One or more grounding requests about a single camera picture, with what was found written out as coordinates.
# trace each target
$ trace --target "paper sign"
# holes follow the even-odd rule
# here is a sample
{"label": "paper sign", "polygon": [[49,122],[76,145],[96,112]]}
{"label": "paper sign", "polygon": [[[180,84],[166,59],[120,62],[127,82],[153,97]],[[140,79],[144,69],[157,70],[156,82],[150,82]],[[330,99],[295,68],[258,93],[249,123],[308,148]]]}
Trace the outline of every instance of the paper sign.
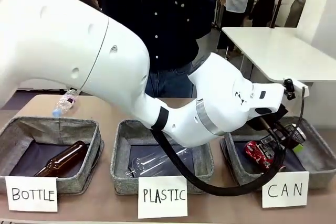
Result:
{"label": "paper sign", "polygon": [[188,216],[185,177],[139,178],[139,219],[179,216]]}
{"label": "paper sign", "polygon": [[305,206],[309,172],[278,173],[262,188],[264,208]]}
{"label": "paper sign", "polygon": [[6,176],[6,187],[10,210],[57,212],[56,178]]}

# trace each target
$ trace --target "floor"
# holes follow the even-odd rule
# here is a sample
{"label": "floor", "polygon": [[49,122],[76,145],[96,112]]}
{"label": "floor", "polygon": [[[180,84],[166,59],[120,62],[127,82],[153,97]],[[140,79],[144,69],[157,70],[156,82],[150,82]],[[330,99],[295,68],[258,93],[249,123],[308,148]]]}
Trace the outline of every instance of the floor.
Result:
{"label": "floor", "polygon": [[[215,52],[219,38],[219,31],[213,29],[208,35],[198,40],[200,47],[199,54],[193,63],[196,63],[203,55],[209,52]],[[242,57],[235,57],[230,62],[239,68]],[[45,92],[26,92],[18,91],[9,102],[0,110],[0,128],[2,128],[21,108],[23,108],[34,96]],[[325,138],[330,147],[336,152],[336,130],[319,130],[320,134]]]}

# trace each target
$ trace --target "black pants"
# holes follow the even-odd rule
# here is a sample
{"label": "black pants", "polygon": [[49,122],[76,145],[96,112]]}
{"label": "black pants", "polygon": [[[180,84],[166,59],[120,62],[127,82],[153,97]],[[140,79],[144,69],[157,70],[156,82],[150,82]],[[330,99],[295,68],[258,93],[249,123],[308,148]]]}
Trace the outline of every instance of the black pants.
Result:
{"label": "black pants", "polygon": [[[224,13],[222,18],[221,27],[240,27],[243,23],[245,13],[232,13],[226,10],[224,7]],[[226,36],[226,34],[221,30],[220,37],[217,45],[217,49],[227,49],[232,51],[235,47],[235,44]]]}

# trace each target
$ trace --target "bottle cap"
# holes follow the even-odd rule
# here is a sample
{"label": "bottle cap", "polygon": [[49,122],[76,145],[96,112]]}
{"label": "bottle cap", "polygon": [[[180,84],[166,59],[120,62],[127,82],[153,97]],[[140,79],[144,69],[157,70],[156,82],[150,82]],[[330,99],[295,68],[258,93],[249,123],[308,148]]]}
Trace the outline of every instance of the bottle cap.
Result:
{"label": "bottle cap", "polygon": [[59,118],[61,115],[62,115],[62,110],[60,110],[60,109],[53,110],[53,116],[55,118]]}

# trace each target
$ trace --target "shirt sleeve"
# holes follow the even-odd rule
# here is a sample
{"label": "shirt sleeve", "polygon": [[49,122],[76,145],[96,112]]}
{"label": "shirt sleeve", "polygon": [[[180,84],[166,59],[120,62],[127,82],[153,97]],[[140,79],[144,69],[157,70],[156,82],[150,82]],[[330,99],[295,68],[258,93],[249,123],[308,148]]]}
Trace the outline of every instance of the shirt sleeve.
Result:
{"label": "shirt sleeve", "polygon": [[211,31],[214,18],[213,0],[176,0],[180,24],[190,36],[199,39]]}

